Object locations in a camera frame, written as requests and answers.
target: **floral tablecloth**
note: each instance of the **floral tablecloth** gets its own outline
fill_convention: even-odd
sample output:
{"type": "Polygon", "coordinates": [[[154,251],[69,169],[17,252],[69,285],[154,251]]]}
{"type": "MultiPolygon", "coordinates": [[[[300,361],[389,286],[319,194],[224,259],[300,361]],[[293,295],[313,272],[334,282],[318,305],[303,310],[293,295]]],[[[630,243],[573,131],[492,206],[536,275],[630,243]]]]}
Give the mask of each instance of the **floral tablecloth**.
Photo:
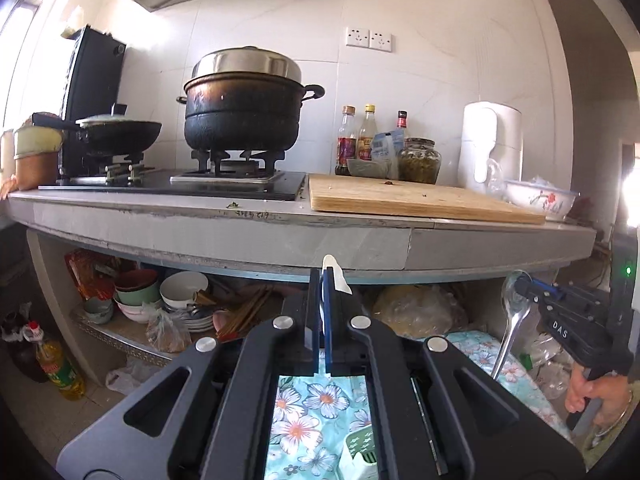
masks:
{"type": "MultiPolygon", "coordinates": [[[[488,374],[500,343],[483,332],[446,336],[488,374]]],[[[321,354],[320,370],[324,371],[321,354]]],[[[498,382],[558,433],[569,439],[564,422],[526,373],[509,356],[498,382]]],[[[266,480],[337,480],[344,438],[370,424],[364,377],[280,377],[273,410],[266,480]]]]}

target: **white wall socket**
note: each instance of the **white wall socket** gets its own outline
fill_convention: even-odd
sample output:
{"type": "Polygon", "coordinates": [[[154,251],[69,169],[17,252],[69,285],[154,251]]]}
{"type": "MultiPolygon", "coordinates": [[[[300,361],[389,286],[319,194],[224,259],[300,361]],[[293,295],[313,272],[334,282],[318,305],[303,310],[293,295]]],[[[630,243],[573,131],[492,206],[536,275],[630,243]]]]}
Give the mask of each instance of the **white wall socket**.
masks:
{"type": "Polygon", "coordinates": [[[347,27],[347,45],[369,48],[369,29],[359,27],[347,27]]]}
{"type": "Polygon", "coordinates": [[[369,48],[376,50],[392,51],[391,34],[388,32],[373,32],[369,36],[369,48]]]}

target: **cutting board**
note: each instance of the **cutting board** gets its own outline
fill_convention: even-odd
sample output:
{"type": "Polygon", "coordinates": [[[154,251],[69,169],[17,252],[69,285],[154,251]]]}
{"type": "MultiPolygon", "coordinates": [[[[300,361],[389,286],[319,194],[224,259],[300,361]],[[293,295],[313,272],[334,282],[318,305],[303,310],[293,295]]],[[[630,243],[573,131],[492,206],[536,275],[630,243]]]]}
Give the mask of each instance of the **cutting board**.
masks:
{"type": "Polygon", "coordinates": [[[316,211],[542,224],[545,216],[459,187],[415,182],[309,175],[316,211]]]}

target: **gas stove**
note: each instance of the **gas stove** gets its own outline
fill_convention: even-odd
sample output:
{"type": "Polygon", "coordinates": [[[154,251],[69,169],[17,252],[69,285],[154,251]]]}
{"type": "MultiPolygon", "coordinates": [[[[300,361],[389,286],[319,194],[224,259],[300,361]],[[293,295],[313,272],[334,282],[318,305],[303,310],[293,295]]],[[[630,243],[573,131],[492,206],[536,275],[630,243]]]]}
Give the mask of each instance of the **gas stove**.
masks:
{"type": "Polygon", "coordinates": [[[124,162],[105,166],[98,175],[63,179],[39,189],[295,200],[306,175],[275,169],[284,152],[242,152],[241,159],[229,160],[226,152],[194,150],[191,158],[198,161],[197,171],[156,170],[124,162]]]}

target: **tile floor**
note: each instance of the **tile floor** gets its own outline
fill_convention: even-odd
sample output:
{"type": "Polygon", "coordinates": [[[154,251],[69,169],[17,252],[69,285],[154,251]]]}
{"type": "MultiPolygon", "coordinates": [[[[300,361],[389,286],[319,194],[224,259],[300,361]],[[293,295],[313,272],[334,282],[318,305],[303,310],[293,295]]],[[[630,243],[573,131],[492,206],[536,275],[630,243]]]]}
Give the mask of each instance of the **tile floor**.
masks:
{"type": "Polygon", "coordinates": [[[22,375],[4,349],[0,349],[0,395],[53,466],[67,442],[124,398],[88,381],[85,397],[66,400],[53,383],[38,384],[22,375]]]}

